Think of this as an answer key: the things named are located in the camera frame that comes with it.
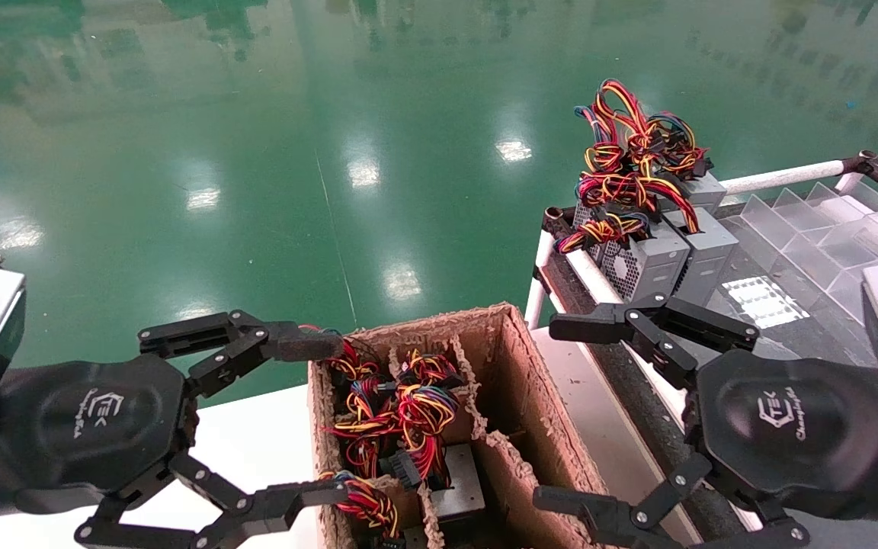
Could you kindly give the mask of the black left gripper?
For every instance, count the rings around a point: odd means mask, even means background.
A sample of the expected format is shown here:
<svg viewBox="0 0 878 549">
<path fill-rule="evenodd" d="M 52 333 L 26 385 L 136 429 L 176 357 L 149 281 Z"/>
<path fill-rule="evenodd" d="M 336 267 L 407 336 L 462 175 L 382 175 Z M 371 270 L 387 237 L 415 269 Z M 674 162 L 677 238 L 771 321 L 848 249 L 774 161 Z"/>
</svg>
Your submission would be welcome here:
<svg viewBox="0 0 878 549">
<path fill-rule="evenodd" d="M 5 375 L 0 514 L 59 514 L 100 503 L 75 532 L 84 548 L 238 548 L 249 538 L 289 531 L 304 508 L 348 499 L 344 482 L 334 479 L 247 494 L 186 453 L 198 424 L 196 397 L 216 396 L 268 361 L 337 358 L 341 334 L 233 310 L 143 328 L 139 350 L 154 355 Z M 212 354 L 186 378 L 164 361 L 198 352 Z M 199 531 L 121 521 L 174 482 L 219 517 Z"/>
</svg>

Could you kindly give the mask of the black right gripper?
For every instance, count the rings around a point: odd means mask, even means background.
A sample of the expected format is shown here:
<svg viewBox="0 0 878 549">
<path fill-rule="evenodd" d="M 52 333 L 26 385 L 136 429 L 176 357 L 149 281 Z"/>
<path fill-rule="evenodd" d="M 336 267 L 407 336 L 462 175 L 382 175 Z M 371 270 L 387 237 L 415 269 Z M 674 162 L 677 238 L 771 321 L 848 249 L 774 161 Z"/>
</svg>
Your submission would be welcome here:
<svg viewBox="0 0 878 549">
<path fill-rule="evenodd" d="M 674 336 L 722 355 L 698 368 Z M 807 528 L 765 500 L 829 520 L 878 521 L 876 369 L 757 357 L 749 352 L 757 327 L 666 294 L 599 303 L 585 315 L 554 313 L 550 337 L 624 342 L 674 388 L 692 390 L 697 447 L 709 458 L 692 454 L 636 506 L 563 487 L 534 489 L 534 508 L 577 518 L 593 544 L 680 548 L 662 520 L 709 478 L 739 506 L 756 502 L 762 527 L 700 548 L 807 547 Z"/>
</svg>

